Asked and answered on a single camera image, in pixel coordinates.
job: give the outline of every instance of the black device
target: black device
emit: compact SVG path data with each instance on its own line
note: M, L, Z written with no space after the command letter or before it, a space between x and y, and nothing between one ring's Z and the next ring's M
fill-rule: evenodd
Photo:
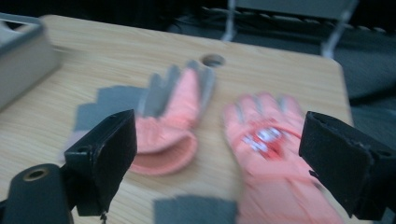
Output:
M106 218L135 155L134 111L107 117L66 150L62 168L40 164L16 175L0 223L73 223L74 207L79 216Z
M299 153L350 217L380 220L386 208L396 212L394 149L339 119L308 112Z

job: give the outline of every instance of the glove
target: glove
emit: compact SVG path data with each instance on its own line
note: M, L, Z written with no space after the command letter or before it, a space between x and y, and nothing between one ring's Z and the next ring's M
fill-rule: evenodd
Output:
M304 119L292 97L245 95L223 119L245 182L237 223L343 223L298 155Z
M212 70L200 71L197 62L189 62L181 74L171 67L166 79L153 75L138 107L132 172L167 175L190 163L197 151L191 129L205 110L214 82Z

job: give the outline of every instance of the bolt hole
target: bolt hole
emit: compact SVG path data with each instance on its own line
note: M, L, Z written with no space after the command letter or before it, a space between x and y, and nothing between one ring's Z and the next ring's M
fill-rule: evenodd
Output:
M46 176L49 173L49 170L46 168L38 168L33 171L30 171L27 173L24 177L24 181L35 181L37 179L40 179L44 176Z
M225 60L218 54L208 54L202 58L202 63L208 67L220 67L225 64Z

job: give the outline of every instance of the wooden table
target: wooden table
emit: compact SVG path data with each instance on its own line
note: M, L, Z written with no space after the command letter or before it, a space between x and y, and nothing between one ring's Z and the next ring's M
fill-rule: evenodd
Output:
M18 172L58 162L78 105L94 102L99 88L146 87L149 76L171 64L218 54L217 86L196 129L199 152L187 169L150 177L127 173L108 215L111 223L151 223L153 200L196 194L237 200L242 179L222 132L221 109L242 93L269 91L295 96L303 109L351 123L341 66L312 55L224 43L58 16L42 18L62 67L0 112L0 200ZM332 198L332 203L348 219ZM76 223L98 223L78 217Z

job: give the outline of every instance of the pink glove cuff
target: pink glove cuff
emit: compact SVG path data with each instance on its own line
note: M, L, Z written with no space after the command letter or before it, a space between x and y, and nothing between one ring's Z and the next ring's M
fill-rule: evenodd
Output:
M197 151L197 140L188 130L165 126L154 118L136 120L137 155L131 171L166 175L186 166Z

